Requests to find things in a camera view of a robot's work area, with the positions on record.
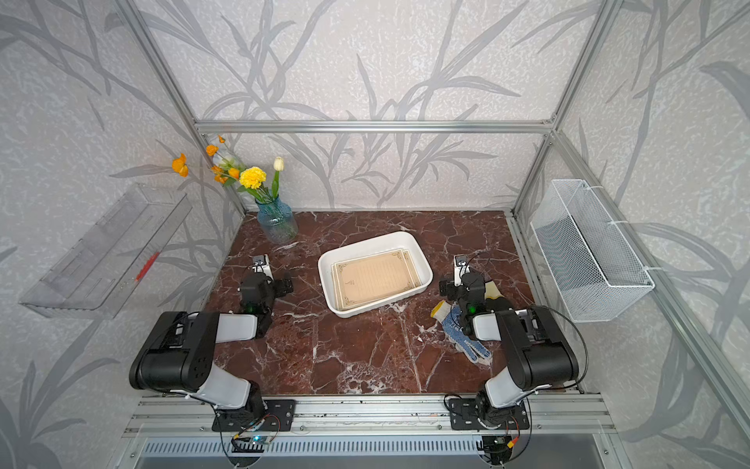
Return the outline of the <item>white plastic storage box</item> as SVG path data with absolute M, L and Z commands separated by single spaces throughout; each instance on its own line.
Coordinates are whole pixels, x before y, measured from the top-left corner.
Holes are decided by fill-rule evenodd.
M 318 259 L 326 304 L 342 319 L 424 292 L 434 279 L 416 238 L 394 232 L 329 250 Z

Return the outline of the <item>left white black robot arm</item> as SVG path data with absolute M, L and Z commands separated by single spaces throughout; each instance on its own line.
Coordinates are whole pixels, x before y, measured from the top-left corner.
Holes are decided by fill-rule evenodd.
M 265 337 L 275 301 L 293 291 L 290 276 L 273 279 L 254 272 L 240 285 L 237 313 L 161 314 L 131 365 L 131 387 L 185 395 L 221 412 L 261 412 L 258 385 L 218 367 L 215 349 Z

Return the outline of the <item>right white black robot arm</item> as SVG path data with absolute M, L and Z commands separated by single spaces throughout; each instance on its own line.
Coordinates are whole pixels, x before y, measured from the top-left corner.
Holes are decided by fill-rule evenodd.
M 445 299 L 432 313 L 445 335 L 472 362 L 487 360 L 486 342 L 502 348 L 506 367 L 478 392 L 481 412 L 505 410 L 539 390 L 577 386 L 588 371 L 589 357 L 576 357 L 558 320 L 564 315 L 541 305 L 517 310 L 477 272 L 460 279 L 443 279 L 439 294 Z

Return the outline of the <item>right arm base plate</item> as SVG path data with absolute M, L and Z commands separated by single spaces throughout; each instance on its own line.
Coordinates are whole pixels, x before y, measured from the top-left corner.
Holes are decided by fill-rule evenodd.
M 448 395 L 443 405 L 450 418 L 452 430 L 529 430 L 529 412 L 524 403 L 507 408 L 494 408 L 478 398 Z

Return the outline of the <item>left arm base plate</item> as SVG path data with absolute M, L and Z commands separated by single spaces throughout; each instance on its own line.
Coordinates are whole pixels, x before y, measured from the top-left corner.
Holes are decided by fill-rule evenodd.
M 239 410 L 218 410 L 212 431 L 238 434 L 244 431 L 289 432 L 297 402 L 293 399 L 264 399 Z

